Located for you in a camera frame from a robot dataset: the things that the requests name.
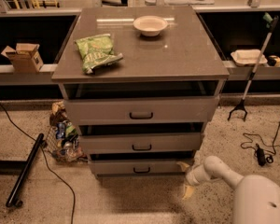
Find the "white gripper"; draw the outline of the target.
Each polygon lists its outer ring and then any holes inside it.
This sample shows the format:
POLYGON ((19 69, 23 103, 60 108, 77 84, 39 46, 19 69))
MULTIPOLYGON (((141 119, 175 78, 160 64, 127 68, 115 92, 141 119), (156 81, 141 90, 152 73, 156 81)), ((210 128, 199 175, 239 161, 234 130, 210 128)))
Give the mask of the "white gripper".
POLYGON ((178 161, 176 164, 180 166, 183 172, 185 172, 186 181, 190 185, 184 186, 184 193, 182 199, 186 200, 193 195, 195 190, 193 186, 198 186, 202 184, 202 182, 204 182, 204 168, 202 165, 193 167, 190 166, 188 163, 182 161, 178 161))

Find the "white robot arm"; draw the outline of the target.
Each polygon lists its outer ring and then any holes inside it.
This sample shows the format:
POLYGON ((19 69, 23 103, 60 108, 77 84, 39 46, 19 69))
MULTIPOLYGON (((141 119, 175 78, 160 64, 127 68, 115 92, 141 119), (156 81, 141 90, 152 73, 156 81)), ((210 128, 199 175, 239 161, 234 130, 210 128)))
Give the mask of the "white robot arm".
POLYGON ((280 224, 280 186, 262 175, 240 175, 217 156, 202 164, 178 161, 185 173, 183 199, 204 182, 223 180, 234 190, 232 224, 280 224))

